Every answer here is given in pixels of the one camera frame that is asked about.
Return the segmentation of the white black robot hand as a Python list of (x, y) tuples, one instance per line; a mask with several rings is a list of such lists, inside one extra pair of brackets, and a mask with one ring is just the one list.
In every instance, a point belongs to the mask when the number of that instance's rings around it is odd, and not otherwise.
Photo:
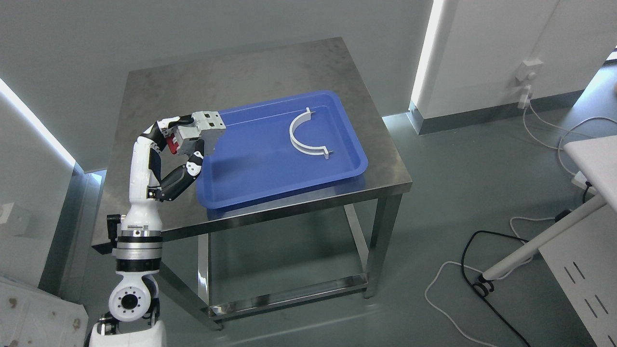
[(188, 155), (186, 164), (161, 178), (160, 153), (168, 147), (165, 136), (171, 118), (155, 121), (133, 145), (129, 184), (131, 207), (121, 223), (121, 232), (126, 231), (128, 235), (135, 231), (160, 235), (159, 202), (177, 198), (202, 172), (203, 154), (196, 150)]

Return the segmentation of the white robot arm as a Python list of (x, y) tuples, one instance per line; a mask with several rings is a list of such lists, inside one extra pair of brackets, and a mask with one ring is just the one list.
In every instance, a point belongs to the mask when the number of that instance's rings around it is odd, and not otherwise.
[(86, 347), (165, 347), (167, 332), (160, 316), (158, 274), (162, 238), (135, 231), (116, 237), (112, 254), (121, 281), (108, 299), (108, 312), (92, 327)]

